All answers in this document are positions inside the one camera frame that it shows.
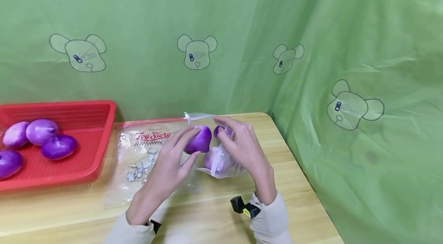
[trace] wrist strap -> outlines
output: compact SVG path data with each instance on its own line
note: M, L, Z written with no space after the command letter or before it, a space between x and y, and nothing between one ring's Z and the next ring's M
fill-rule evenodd
M251 203L245 204L241 196L237 196L235 198L231 199L231 205L232 209L237 212L238 214L245 214L247 217L253 219L255 218L259 213L260 209L256 206L254 206Z
M158 229L160 229L160 226L162 224L155 222L154 220L150 220L149 223L151 223L154 226L154 232L157 234Z

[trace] beige sleeve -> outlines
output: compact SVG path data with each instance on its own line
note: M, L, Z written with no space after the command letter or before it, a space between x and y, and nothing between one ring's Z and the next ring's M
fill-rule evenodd
M261 203L255 193L250 203L261 210L251 221L251 230L254 232L257 244L292 243L288 232L288 213L280 193L277 192L275 200L268 206Z
M105 244L151 244L155 238L154 225L131 226L126 219L126 212L114 223L106 236Z

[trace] red basket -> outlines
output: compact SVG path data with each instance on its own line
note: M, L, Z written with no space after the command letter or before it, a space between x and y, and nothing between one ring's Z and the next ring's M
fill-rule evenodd
M16 122L43 118L55 121L61 133L77 140L78 147L71 156L55 161L44 158L40 147L30 143L19 148L24 165L17 174L0 180L0 191L40 189L97 180L112 132L115 108L113 101L1 105L0 138Z

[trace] purple ball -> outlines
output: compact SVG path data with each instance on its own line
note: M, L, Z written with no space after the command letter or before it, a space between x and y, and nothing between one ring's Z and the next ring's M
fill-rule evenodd
M224 129L224 127L222 127L222 126L220 126L220 125L217 125L217 126L215 127L215 129L214 129L214 137L215 137L216 139L218 139L218 132L219 132L220 128Z
M47 159L64 159L74 153L77 141L74 137L61 134L50 138L42 145L41 152Z
M23 166L23 157L14 150L4 150L0 152L0 180L11 177L20 171Z
M34 145L41 146L49 138L58 134L58 125L47 119L31 122L26 128L26 138Z
M226 151L220 152L219 150L219 147L212 147L209 153L205 154L203 158L205 168L209 170L215 168L215 174L218 175L224 173L235 164L232 157Z
M28 142L26 128L29 122L18 122L9 127L3 134L3 145L8 148L20 148Z
M212 131L206 125L196 125L200 128L200 132L194 136L183 149L187 154L193 154L201 151L202 153L209 152L209 145L212 139Z

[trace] green fabric curtain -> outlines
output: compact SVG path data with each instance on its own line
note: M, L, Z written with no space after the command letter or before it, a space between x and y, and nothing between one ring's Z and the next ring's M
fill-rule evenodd
M347 244L443 243L442 0L0 0L2 103L267 112Z

